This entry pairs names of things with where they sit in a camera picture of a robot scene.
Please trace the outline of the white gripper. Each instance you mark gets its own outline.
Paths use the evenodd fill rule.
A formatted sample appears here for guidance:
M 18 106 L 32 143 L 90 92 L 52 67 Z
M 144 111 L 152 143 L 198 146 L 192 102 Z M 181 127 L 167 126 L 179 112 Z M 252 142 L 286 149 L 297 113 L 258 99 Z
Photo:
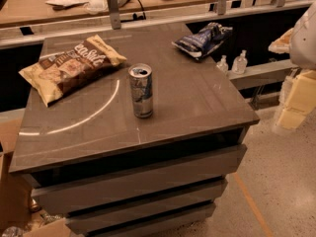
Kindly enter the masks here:
M 316 108 L 316 2 L 268 47 L 270 52 L 289 53 L 291 61 L 303 70 L 285 77 L 274 116 L 273 132 L 280 135 L 296 131 Z

